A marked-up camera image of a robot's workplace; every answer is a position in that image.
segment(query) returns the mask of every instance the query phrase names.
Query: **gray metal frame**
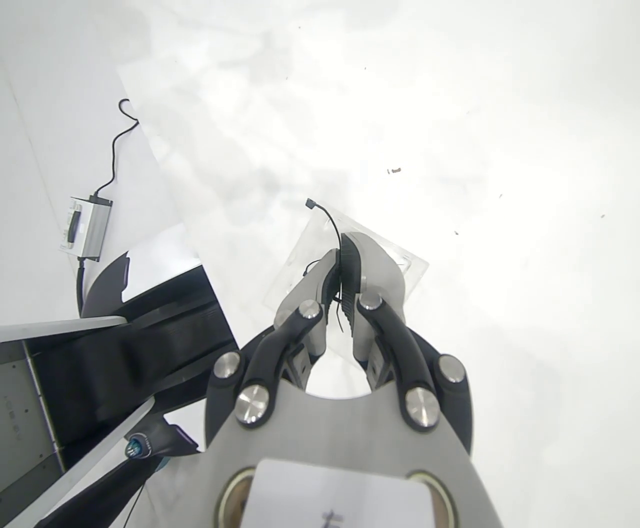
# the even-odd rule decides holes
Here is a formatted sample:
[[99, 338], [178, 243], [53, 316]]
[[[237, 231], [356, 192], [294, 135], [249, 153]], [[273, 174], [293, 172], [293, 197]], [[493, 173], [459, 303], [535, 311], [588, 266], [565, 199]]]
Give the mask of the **gray metal frame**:
[[31, 364], [29, 339], [74, 334], [126, 323], [123, 317], [95, 317], [0, 326], [0, 526], [34, 526], [153, 407], [142, 404], [87, 456], [65, 472], [54, 431]]
[[281, 381], [265, 425], [242, 427], [231, 415], [200, 458], [168, 525], [210, 528], [226, 483], [264, 458], [406, 477], [435, 476], [448, 490], [460, 528], [499, 528], [500, 520], [469, 456], [441, 417], [429, 433], [401, 418], [393, 382], [367, 396], [329, 400]]

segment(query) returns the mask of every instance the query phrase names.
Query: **white panel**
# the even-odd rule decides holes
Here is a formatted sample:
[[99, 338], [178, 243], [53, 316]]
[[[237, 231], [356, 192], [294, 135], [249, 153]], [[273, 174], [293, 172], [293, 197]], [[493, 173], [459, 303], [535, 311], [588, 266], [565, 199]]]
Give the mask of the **white panel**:
[[431, 264], [406, 320], [467, 366], [504, 525], [640, 515], [638, 2], [95, 12], [239, 344], [327, 200]]
[[74, 274], [1, 63], [0, 116], [0, 324], [72, 319]]

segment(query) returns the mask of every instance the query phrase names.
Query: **plastic packaging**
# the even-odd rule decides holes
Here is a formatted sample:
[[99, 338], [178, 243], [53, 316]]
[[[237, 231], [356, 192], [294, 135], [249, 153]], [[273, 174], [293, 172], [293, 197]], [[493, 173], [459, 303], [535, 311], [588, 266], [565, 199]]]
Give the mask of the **plastic packaging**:
[[[367, 234], [391, 256], [403, 273], [404, 300], [406, 301], [427, 271], [429, 264], [370, 231], [345, 214], [329, 207], [327, 207], [327, 211], [331, 214], [340, 232], [356, 231]], [[331, 221], [323, 211], [318, 208], [313, 209], [307, 226], [264, 298], [265, 306], [276, 312], [282, 300], [300, 282], [307, 266], [311, 269], [312, 262], [321, 259], [327, 251], [336, 247], [338, 247], [338, 237]]]

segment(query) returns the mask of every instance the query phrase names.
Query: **black cable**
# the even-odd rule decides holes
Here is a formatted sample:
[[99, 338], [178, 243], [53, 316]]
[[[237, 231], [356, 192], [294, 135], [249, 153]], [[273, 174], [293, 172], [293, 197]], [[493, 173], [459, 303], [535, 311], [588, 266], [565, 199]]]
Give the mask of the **black cable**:
[[[333, 218], [332, 218], [331, 214], [329, 213], [329, 211], [327, 211], [322, 205], [315, 203], [311, 198], [307, 198], [307, 202], [306, 202], [305, 205], [309, 209], [313, 209], [314, 207], [317, 207], [321, 211], [324, 211], [324, 213], [327, 215], [327, 217], [329, 217], [329, 220], [333, 224], [333, 228], [335, 229], [335, 234], [338, 237], [338, 251], [339, 251], [339, 254], [338, 254], [338, 277], [340, 278], [340, 301], [335, 306], [335, 316], [338, 318], [338, 325], [340, 325], [340, 330], [344, 333], [344, 330], [342, 328], [342, 323], [340, 322], [340, 302], [342, 301], [342, 238], [340, 237], [340, 232], [338, 231], [338, 226], [336, 226], [336, 224], [333, 221]], [[307, 266], [307, 269], [308, 269], [309, 266], [311, 266], [311, 264], [313, 264], [313, 262], [311, 262]]]
[[136, 500], [133, 501], [133, 506], [131, 506], [131, 509], [129, 510], [129, 514], [127, 515], [127, 520], [124, 522], [122, 528], [127, 528], [127, 523], [129, 522], [129, 519], [131, 518], [131, 514], [133, 513], [133, 509], [136, 507], [136, 504], [138, 503], [138, 499], [140, 498], [140, 495], [142, 495], [142, 490], [145, 489], [145, 484], [142, 484], [142, 486], [140, 487], [140, 491], [138, 492], [138, 496], [136, 497]]
[[78, 257], [78, 273], [76, 275], [76, 302], [78, 315], [82, 317], [84, 307], [84, 257]]
[[113, 181], [116, 179], [116, 141], [118, 141], [118, 138], [124, 136], [124, 134], [131, 132], [134, 128], [136, 128], [140, 124], [140, 121], [138, 121], [131, 114], [128, 114], [122, 109], [122, 103], [124, 102], [129, 102], [129, 99], [120, 99], [120, 101], [118, 101], [118, 109], [120, 110], [121, 113], [123, 113], [129, 119], [133, 119], [135, 123], [133, 123], [133, 125], [131, 125], [128, 129], [123, 130], [120, 134], [118, 134], [113, 138], [113, 141], [111, 142], [111, 179], [108, 182], [106, 182], [104, 185], [101, 185], [100, 187], [98, 187], [96, 192], [93, 193], [94, 196], [98, 196], [98, 193], [100, 191], [102, 191], [106, 186], [111, 185]]
[[307, 264], [307, 267], [305, 268], [305, 270], [302, 272], [302, 276], [303, 276], [303, 277], [306, 277], [306, 276], [307, 276], [307, 273], [309, 273], [309, 266], [311, 266], [312, 264], [315, 264], [316, 262], [320, 262], [321, 260], [322, 260], [322, 259], [317, 259], [317, 260], [314, 260], [313, 262], [309, 262], [309, 263]]

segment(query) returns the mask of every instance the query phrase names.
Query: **power adapter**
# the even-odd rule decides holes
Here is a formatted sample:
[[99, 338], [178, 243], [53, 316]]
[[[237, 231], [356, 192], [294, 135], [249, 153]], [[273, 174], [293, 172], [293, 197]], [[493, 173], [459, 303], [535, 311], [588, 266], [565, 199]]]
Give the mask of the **power adapter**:
[[88, 200], [72, 197], [60, 250], [78, 259], [100, 260], [112, 205], [111, 200], [96, 195]]

